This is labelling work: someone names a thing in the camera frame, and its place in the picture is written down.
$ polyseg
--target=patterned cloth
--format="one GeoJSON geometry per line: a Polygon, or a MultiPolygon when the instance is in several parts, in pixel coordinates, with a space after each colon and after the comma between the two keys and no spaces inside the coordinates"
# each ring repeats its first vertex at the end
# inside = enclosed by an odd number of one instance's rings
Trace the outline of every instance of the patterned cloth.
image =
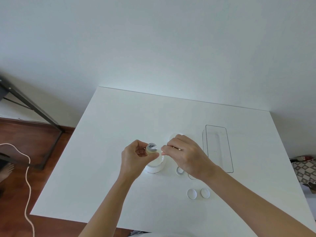
{"type": "Polygon", "coordinates": [[[313,189],[316,187],[316,159],[293,162],[292,166],[299,182],[313,189]]]}

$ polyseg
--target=small bottle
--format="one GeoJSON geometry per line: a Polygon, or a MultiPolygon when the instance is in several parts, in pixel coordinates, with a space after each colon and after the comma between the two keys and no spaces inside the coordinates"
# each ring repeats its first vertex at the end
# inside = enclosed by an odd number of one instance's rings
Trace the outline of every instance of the small bottle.
{"type": "Polygon", "coordinates": [[[147,146],[146,146],[146,154],[150,155],[152,153],[156,153],[157,152],[157,149],[156,148],[152,148],[152,147],[155,147],[157,146],[156,144],[154,143],[149,143],[147,146]]]}

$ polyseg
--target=clear plastic container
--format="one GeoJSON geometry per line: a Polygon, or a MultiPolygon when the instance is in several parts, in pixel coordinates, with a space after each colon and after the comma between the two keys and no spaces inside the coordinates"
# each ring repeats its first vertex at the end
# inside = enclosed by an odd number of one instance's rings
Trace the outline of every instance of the clear plastic container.
{"type": "Polygon", "coordinates": [[[233,173],[227,131],[225,127],[206,125],[202,132],[203,151],[209,159],[227,173],[233,173]]]}

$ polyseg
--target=hand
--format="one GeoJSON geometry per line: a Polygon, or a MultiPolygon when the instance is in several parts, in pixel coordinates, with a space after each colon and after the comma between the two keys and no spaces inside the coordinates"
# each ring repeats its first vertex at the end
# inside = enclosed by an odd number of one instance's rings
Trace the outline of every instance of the hand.
{"type": "Polygon", "coordinates": [[[169,155],[181,169],[202,181],[217,167],[198,144],[185,135],[176,135],[161,150],[162,155],[169,155]]]}
{"type": "Polygon", "coordinates": [[[139,140],[133,141],[122,151],[122,163],[119,177],[124,180],[134,181],[144,170],[149,162],[159,156],[159,153],[147,155],[145,152],[148,144],[139,140]]]}

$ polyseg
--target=person's right hand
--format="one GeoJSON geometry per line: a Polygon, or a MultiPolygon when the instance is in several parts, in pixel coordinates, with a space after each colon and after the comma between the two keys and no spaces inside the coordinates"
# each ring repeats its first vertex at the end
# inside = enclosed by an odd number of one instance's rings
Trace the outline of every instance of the person's right hand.
{"type": "Polygon", "coordinates": [[[202,181],[212,176],[217,167],[198,144],[185,135],[176,135],[161,150],[162,155],[169,155],[181,169],[202,181]]]}

